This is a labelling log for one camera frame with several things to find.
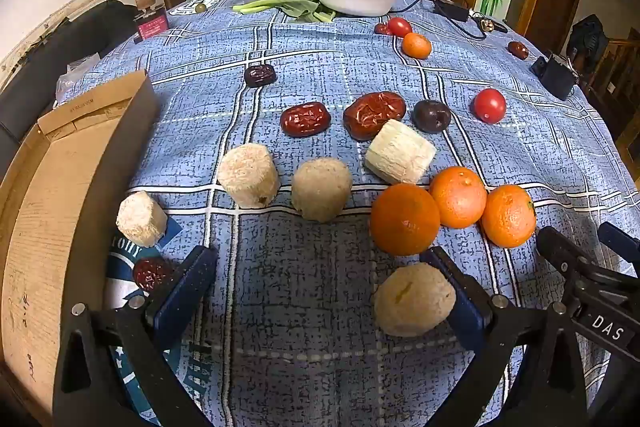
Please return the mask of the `round peeled sugarcane chunk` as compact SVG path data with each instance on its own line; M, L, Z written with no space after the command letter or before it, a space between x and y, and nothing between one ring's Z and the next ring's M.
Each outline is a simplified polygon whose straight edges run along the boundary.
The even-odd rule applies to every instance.
M405 265L376 291L375 321L389 336L421 336L445 321L456 301L456 290L442 272L423 262Z

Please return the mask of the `orange tangerine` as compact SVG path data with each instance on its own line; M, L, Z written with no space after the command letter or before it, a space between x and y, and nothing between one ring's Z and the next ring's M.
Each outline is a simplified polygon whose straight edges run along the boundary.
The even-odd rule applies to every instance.
M369 232L375 246L394 257L421 254L440 227L439 209L425 188L398 183L387 187L371 206Z
M464 229L483 216L487 191L477 174L465 167L449 167L437 173L428 191L439 210L440 223Z
M521 246L536 229L534 203L524 188L512 184L499 186L488 194L480 224L498 247Z

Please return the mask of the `beige sugarcane chunk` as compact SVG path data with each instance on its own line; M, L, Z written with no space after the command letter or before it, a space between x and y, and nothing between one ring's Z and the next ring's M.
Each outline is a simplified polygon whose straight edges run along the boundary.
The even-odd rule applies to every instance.
M229 150L221 159L217 180L242 209L267 207L280 187L279 175L268 148L257 143Z
M292 205L306 220L320 223L337 217L352 191L352 175L343 161L320 157L305 161L294 173Z

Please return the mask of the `brown cardboard tray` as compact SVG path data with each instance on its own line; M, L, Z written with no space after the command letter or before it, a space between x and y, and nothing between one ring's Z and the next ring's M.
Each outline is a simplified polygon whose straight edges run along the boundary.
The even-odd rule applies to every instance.
M102 307L107 256L158 111L143 70L40 117L1 184L1 373L52 421L61 329L75 303Z

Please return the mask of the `white sugarcane block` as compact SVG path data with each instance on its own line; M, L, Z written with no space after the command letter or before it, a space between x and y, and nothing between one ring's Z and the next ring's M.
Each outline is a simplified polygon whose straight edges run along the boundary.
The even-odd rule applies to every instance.
M418 184L436 155L436 147L406 124L391 119L370 143L364 165L390 184Z

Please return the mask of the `red cherry tomato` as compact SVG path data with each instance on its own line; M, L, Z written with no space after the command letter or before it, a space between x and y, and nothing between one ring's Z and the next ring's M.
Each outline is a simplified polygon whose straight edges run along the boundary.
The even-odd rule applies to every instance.
M485 124L498 124L506 115L506 99L496 89L484 89L474 98L473 112Z

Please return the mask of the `small sugarcane chunk near tray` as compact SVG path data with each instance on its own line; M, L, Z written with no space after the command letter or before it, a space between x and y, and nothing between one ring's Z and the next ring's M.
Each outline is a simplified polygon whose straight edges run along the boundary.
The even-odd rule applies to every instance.
M138 246L153 247L165 234L168 217L145 191L134 192L119 205L116 227Z

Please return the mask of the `dark jujube far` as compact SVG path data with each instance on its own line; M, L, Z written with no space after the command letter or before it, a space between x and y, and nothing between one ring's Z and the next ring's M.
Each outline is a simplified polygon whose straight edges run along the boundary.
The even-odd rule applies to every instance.
M247 67L244 72L244 81L247 87L259 88L274 83L277 80L277 74L273 66L270 64L258 64Z

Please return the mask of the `black sofa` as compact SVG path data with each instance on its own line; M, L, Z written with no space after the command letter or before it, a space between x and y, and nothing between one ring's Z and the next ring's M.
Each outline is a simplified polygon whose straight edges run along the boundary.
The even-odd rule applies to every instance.
M9 168L27 131L52 107L58 77L67 65L93 54L109 54L137 31L137 12L133 5L104 1L76 20L64 20L27 54L0 96L2 171Z

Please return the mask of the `red labelled jar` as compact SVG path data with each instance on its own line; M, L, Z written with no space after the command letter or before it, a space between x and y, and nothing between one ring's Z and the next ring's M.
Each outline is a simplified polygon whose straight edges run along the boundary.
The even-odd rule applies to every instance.
M134 17L139 41L152 38L169 28L165 5L156 0L134 0L138 10Z

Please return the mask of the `small far tangerine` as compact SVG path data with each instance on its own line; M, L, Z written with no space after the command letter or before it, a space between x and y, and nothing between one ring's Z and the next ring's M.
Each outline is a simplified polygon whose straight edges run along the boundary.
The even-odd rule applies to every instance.
M401 49L408 57L425 60L432 53L432 44L426 37L416 32L408 32L402 38Z

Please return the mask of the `green leafy vegetable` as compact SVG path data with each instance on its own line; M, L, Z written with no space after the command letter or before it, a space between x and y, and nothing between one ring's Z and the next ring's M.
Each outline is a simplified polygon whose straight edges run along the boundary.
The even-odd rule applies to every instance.
M334 9L320 0L254 0L237 4L232 11L246 15L270 9L277 9L299 23L331 23L336 17Z

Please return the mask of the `far red tomato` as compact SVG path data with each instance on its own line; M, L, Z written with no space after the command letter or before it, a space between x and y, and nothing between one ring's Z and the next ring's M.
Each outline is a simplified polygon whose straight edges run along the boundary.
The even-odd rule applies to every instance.
M400 38L412 33L411 24L402 17L392 17L387 22L387 28L392 35Z

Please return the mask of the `small far red fruit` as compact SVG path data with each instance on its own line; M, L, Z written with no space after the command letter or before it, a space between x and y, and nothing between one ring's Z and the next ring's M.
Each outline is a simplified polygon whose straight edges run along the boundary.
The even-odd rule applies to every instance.
M385 24L378 23L374 26L374 32L378 35L388 35L390 31Z

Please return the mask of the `black power adapter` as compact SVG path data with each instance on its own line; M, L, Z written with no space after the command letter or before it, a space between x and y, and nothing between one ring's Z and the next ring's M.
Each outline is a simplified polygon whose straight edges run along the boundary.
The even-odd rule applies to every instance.
M434 10L447 20L454 22L466 22L470 17L470 12L464 6L449 0L433 0Z

